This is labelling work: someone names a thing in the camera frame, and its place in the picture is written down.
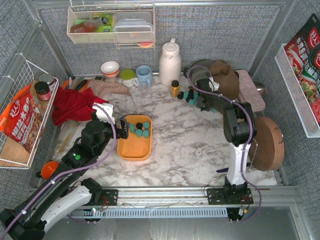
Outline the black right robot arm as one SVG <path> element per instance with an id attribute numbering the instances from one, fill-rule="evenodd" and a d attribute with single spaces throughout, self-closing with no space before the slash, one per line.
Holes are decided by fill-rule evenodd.
<path id="1" fill-rule="evenodd" d="M 247 158 L 253 138 L 257 134 L 251 104 L 239 103 L 217 92 L 213 78 L 196 81 L 198 105 L 202 110 L 215 109 L 223 115 L 223 134 L 230 144 L 230 161 L 223 185 L 223 197 L 231 202 L 248 195 L 246 180 Z"/>

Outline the black coffee capsule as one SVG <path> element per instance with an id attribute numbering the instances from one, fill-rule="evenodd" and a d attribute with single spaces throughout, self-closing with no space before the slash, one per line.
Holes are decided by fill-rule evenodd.
<path id="1" fill-rule="evenodd" d="M 138 122 L 136 124 L 136 128 L 141 130 L 143 128 L 143 124 L 141 122 Z"/>

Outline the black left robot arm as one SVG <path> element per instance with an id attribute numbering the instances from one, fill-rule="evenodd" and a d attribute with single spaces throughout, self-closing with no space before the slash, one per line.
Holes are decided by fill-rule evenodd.
<path id="1" fill-rule="evenodd" d="M 41 240 L 56 222 L 73 210 L 99 203 L 103 188 L 92 178 L 81 180 L 74 190 L 66 191 L 98 163 L 110 140 L 128 138 L 127 120 L 121 117 L 120 123 L 118 128 L 115 123 L 98 118 L 89 121 L 53 174 L 15 209 L 6 208 L 0 213 L 4 235 L 13 240 Z"/>

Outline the orange plastic storage basket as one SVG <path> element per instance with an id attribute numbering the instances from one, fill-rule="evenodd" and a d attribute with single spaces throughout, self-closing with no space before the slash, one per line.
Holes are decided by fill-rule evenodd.
<path id="1" fill-rule="evenodd" d="M 128 131 L 127 139 L 119 139 L 117 143 L 117 154 L 127 161 L 144 161 L 151 154 L 152 150 L 152 120 L 147 115 L 127 115 L 125 117 L 129 124 L 149 123 L 149 136 L 138 137 L 135 132 Z"/>

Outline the green capsule number 3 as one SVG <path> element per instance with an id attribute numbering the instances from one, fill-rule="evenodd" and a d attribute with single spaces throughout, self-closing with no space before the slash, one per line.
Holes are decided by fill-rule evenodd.
<path id="1" fill-rule="evenodd" d="M 149 128 L 150 128 L 150 123 L 149 122 L 144 122 L 143 123 L 143 128 L 145 129 L 145 130 L 148 130 Z"/>

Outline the green capsule with chinese text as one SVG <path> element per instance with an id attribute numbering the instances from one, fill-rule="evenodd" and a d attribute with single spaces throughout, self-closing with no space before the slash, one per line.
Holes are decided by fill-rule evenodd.
<path id="1" fill-rule="evenodd" d="M 136 136 L 137 136 L 138 138 L 141 138 L 142 135 L 143 135 L 143 131 L 142 131 L 141 129 L 137 129 L 137 130 L 135 131 L 135 134 L 136 134 Z"/>

